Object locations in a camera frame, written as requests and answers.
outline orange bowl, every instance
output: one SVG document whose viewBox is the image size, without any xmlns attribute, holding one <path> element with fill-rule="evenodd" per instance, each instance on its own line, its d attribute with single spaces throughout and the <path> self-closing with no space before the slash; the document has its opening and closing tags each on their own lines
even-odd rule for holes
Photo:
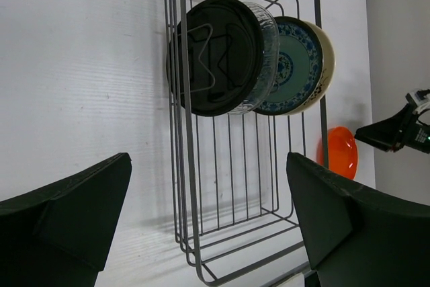
<svg viewBox="0 0 430 287">
<path fill-rule="evenodd" d="M 323 144 L 318 145 L 316 161 L 324 165 Z M 343 177 L 354 179 L 358 166 L 358 150 L 354 135 L 345 127 L 329 130 L 329 169 Z"/>
</svg>

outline black plate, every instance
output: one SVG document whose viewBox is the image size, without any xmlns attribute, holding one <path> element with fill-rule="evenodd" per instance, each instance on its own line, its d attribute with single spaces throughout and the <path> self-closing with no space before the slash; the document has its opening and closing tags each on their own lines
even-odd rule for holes
<svg viewBox="0 0 430 287">
<path fill-rule="evenodd" d="M 204 49 L 201 62 L 199 55 Z M 263 64 L 264 39 L 254 13 L 237 0 L 206 0 L 187 13 L 191 111 L 199 116 L 219 116 L 235 109 L 254 88 Z M 181 24 L 177 27 L 179 44 Z M 183 93 L 182 55 L 179 80 Z M 184 106 L 184 95 L 181 105 Z"/>
</svg>

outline metal wire rack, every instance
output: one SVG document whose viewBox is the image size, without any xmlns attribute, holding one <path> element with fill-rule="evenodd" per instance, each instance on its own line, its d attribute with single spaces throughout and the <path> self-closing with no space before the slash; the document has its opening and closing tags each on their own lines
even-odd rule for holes
<svg viewBox="0 0 430 287">
<path fill-rule="evenodd" d="M 175 240 L 199 279 L 208 286 L 219 286 L 304 245 L 288 196 L 286 152 L 280 152 L 277 138 L 280 127 L 287 128 L 288 150 L 292 150 L 292 118 L 254 113 L 215 118 L 191 114 L 188 53 L 180 50 L 187 48 L 187 38 L 176 31 L 179 21 L 181 30 L 187 30 L 187 10 L 197 1 L 202 0 L 165 0 L 166 45 L 173 53 L 167 55 L 167 71 L 173 76 L 169 99 Z M 281 0 L 258 1 L 286 14 Z M 300 1 L 294 2 L 300 17 Z M 321 27 L 320 0 L 314 0 L 313 7 L 315 23 Z M 305 115 L 297 118 L 306 155 Z M 320 101 L 320 121 L 328 165 L 325 98 Z M 250 263 L 243 265 L 244 259 Z M 287 275 L 309 270 L 303 263 Z"/>
</svg>

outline blue patterned plate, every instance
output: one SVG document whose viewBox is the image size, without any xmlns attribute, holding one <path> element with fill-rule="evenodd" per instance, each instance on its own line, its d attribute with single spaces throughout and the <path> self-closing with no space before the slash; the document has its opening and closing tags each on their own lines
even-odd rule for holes
<svg viewBox="0 0 430 287">
<path fill-rule="evenodd" d="M 289 114 L 301 106 L 323 71 L 323 50 L 312 28 L 292 17 L 276 17 L 275 21 L 280 32 L 277 77 L 270 94 L 255 109 L 267 116 Z"/>
</svg>

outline floral pattern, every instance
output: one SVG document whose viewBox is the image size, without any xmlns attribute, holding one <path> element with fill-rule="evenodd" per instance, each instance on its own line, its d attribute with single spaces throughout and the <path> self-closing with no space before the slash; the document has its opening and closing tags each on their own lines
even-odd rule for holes
<svg viewBox="0 0 430 287">
<path fill-rule="evenodd" d="M 312 95 L 320 81 L 323 67 L 322 49 L 321 45 L 316 41 L 316 37 L 312 38 L 307 30 L 304 30 L 302 27 L 294 23 L 280 23 L 278 24 L 278 29 L 280 37 L 294 37 L 302 43 L 309 56 L 310 70 L 306 83 L 294 97 L 283 102 L 264 101 L 259 106 L 259 110 L 268 114 L 287 114 L 303 104 Z M 282 50 L 283 51 L 279 52 L 280 56 L 277 66 L 277 81 L 273 86 L 271 93 L 281 91 L 282 85 L 285 85 L 294 73 L 294 63 L 288 54 L 285 53 L 287 51 L 285 49 Z"/>
</svg>

